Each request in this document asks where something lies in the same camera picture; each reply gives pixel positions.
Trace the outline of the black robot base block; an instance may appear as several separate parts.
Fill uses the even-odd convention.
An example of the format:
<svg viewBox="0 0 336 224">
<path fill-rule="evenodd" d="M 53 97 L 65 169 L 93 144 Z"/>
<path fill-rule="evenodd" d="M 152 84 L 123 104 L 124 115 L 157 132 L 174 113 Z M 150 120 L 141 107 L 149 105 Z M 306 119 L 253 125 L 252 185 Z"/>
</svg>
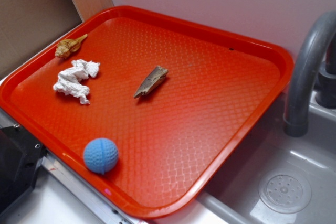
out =
<svg viewBox="0 0 336 224">
<path fill-rule="evenodd" d="M 1 128 L 1 216 L 34 189 L 43 144 L 19 124 Z"/>
</svg>

